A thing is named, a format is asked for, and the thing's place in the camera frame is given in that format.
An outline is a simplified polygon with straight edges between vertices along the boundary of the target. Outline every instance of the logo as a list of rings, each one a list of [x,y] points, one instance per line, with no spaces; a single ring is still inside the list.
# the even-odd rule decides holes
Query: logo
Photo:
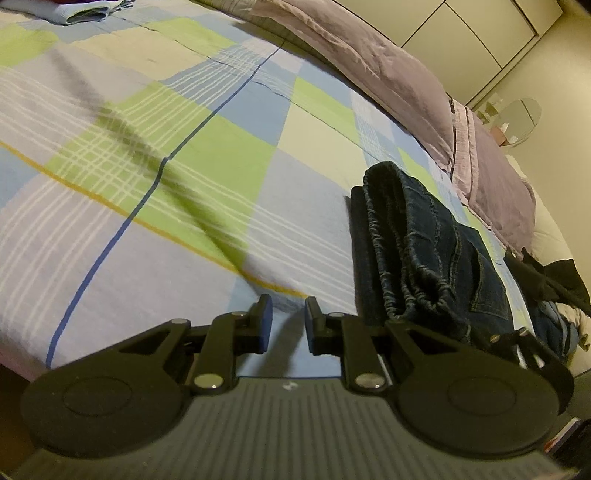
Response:
[[[290,391],[298,388],[299,385],[296,382],[289,381],[289,382],[283,383],[282,387],[284,390],[287,390],[288,392],[290,392]]]

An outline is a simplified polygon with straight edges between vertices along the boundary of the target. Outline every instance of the black clamp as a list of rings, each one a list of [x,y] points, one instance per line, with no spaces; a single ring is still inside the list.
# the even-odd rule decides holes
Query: black clamp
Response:
[[[573,393],[569,370],[524,329],[479,350],[404,319],[379,327],[323,314],[310,297],[306,333],[310,352],[341,357],[346,388],[383,398],[417,436],[457,455],[501,458],[539,447]]]
[[[97,458],[169,431],[193,395],[236,384],[235,357],[267,350],[272,302],[191,328],[174,319],[39,377],[21,413],[34,440],[66,456]]]

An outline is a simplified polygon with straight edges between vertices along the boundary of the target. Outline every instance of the dresser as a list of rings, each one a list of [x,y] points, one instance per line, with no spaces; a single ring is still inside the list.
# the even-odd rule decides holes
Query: dresser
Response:
[[[475,106],[562,14],[556,0],[337,0]]]

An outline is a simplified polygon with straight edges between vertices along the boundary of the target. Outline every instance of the metal rivet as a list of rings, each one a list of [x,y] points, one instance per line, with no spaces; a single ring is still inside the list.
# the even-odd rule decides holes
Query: metal rivet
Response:
[[[376,388],[383,387],[386,379],[378,374],[361,374],[355,378],[355,383],[362,388],[375,390]]]
[[[195,377],[193,382],[199,388],[213,390],[214,388],[220,388],[223,385],[223,378],[218,374],[203,374]]]

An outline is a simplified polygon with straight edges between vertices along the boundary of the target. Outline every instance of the round mirror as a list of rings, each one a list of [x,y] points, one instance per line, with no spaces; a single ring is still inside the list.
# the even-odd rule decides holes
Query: round mirror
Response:
[[[504,133],[506,142],[502,145],[514,147],[530,136],[542,117],[542,108],[532,98],[522,98],[503,108],[493,120],[493,127]]]

